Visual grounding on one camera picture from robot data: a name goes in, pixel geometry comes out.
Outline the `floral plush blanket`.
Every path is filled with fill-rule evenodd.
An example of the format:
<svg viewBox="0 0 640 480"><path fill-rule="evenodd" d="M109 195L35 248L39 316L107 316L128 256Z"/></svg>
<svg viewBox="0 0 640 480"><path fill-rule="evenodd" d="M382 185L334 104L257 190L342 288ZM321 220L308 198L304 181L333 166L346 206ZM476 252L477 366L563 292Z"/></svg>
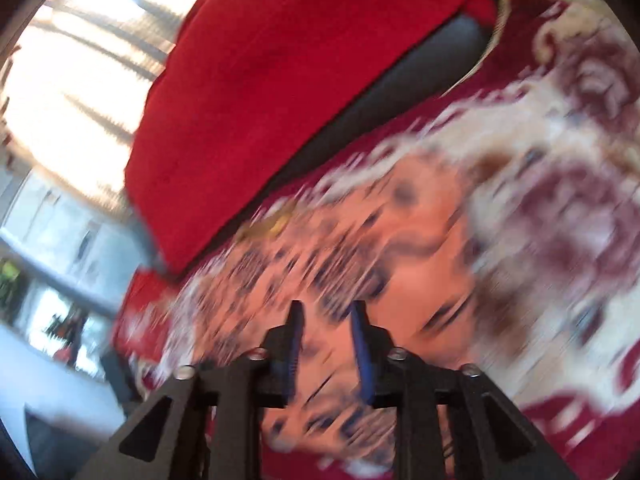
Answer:
<svg viewBox="0 0 640 480"><path fill-rule="evenodd" d="M163 348L195 274L409 156L448 162L466 187L475 308L460 365L484 370L579 478L614 477L639 449L639 53L600 0L501 0L487 52L454 88L270 197L181 286L138 272L113 333L138 388L183 365L163 366ZM392 468L265 439L273 479Z"/></svg>

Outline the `patterned window curtain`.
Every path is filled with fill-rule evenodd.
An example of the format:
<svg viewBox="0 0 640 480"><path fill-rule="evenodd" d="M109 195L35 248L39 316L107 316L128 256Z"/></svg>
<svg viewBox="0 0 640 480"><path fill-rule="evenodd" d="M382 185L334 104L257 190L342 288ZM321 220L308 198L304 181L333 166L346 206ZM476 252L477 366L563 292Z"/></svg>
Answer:
<svg viewBox="0 0 640 480"><path fill-rule="evenodd" d="M1 72L6 150L116 218L146 94L196 0L35 0Z"/></svg>

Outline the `red blanket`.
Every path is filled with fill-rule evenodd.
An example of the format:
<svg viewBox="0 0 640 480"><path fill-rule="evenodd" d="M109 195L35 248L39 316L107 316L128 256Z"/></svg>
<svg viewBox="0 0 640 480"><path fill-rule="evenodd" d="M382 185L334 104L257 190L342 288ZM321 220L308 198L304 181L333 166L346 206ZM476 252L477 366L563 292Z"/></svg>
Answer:
<svg viewBox="0 0 640 480"><path fill-rule="evenodd" d="M198 0L146 98L130 203L181 273L270 178L401 55L489 0Z"/></svg>

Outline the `dark grey sofa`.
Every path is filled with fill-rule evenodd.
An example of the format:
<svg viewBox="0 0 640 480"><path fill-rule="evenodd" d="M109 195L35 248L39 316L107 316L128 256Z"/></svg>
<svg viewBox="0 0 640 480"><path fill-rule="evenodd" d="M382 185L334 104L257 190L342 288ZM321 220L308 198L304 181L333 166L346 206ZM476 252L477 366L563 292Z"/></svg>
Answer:
<svg viewBox="0 0 640 480"><path fill-rule="evenodd" d="M459 13L410 49L359 93L265 185L270 193L336 155L376 127L460 80L480 60L491 28Z"/></svg>

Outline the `orange floral garment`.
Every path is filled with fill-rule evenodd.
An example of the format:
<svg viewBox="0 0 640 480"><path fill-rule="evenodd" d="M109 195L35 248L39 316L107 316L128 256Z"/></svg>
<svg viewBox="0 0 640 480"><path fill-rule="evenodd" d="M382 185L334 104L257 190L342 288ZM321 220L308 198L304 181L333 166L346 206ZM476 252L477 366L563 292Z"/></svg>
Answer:
<svg viewBox="0 0 640 480"><path fill-rule="evenodd" d="M427 362L464 362L475 308L465 199L456 167L409 156L337 200L296 210L278 235L235 244L188 281L171 308L163 366L227 364L299 301L295 392L265 414L265 437L279 450L389 467L395 414L361 399L349 307L363 301L373 324Z"/></svg>

